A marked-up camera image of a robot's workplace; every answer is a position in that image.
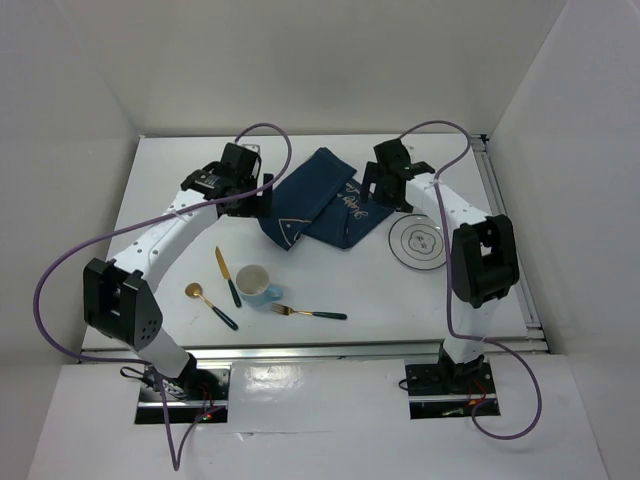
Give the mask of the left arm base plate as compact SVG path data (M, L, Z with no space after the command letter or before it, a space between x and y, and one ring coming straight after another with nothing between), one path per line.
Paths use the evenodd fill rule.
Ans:
M163 381L171 424L190 424L202 415L203 424L222 424L228 421L229 383L231 367L214 365L206 369L207 383L200 382L186 391L176 384ZM121 376L140 383L134 423L160 425L164 423L160 387L148 368L142 371L123 367Z

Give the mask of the white patterned plate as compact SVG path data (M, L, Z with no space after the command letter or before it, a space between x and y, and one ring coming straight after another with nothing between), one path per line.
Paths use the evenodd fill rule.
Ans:
M397 261L415 271L432 271L446 264L441 228L428 216L409 214L394 221L387 236Z

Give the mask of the navy blue cloth placemat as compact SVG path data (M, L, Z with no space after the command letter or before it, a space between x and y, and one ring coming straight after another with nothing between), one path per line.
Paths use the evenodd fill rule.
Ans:
M349 250L393 210L360 201L356 170L322 147L273 191L271 216L259 221L263 233L290 250L302 236Z

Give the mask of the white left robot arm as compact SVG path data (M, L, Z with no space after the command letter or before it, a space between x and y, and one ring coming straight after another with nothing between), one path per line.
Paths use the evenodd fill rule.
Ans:
M83 271L85 322L151 364L151 383L176 399L214 392L215 376L163 328L154 294L183 251L220 216L264 217L272 192L254 194L272 175L261 173L257 145L229 143L220 160L188 175L165 214L112 259L91 260Z

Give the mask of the gold fork green handle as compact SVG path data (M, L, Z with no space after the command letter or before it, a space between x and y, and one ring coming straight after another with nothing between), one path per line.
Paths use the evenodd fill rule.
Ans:
M304 316L319 317L319 318L341 320L341 321L348 319L348 316L344 313L295 310L292 307L278 304L278 303L272 303L270 305L270 310L274 313L277 313L279 315L285 315L285 316L304 315Z

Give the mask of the gold knife green handle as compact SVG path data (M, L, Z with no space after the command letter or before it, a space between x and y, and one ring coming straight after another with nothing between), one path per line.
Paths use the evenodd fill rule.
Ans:
M225 279L225 281L227 282L227 285L229 287L231 296L233 298L234 305L237 308L241 308L242 307L242 302L241 302L240 295L239 295L239 293L238 293L238 291L237 291L237 289L236 289L236 287L234 285L234 282L233 282L233 280L231 278L229 269L228 269L228 267L226 265L226 262L224 260L224 257L222 255L222 252L221 252L219 247L215 248L215 256L216 256L216 260L217 260L221 275Z

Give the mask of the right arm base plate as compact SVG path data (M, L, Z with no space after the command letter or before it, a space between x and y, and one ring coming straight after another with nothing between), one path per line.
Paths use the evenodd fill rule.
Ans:
M450 385L441 378L435 364L407 364L398 387L408 395L410 418L451 419L476 415L500 416L500 406L490 363L461 383Z

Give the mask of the gold spoon green handle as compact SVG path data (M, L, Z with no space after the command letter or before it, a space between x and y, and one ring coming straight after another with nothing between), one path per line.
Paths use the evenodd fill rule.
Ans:
M197 298L202 300L215 313L215 315L225 323L227 327L229 327L233 331L239 330L239 326L234 320L232 320L226 313L224 313L219 307L217 307L214 303L212 303L204 296L203 289L199 283L193 282L188 284L185 287L185 294L190 298Z

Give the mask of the light blue mug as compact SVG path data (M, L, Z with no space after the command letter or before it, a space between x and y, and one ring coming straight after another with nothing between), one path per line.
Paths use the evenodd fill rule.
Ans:
M283 298L283 290L271 282L267 270L259 265L247 265L240 269L235 285L241 297L252 307L263 307Z

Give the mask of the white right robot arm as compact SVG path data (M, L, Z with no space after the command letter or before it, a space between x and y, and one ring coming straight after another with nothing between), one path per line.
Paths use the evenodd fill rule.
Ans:
M484 339L500 300L519 281L513 225L492 216L448 187L425 162L413 164L400 139L374 147L361 200L398 211L418 209L440 225L446 255L446 321L431 378L453 393L465 391L484 362Z

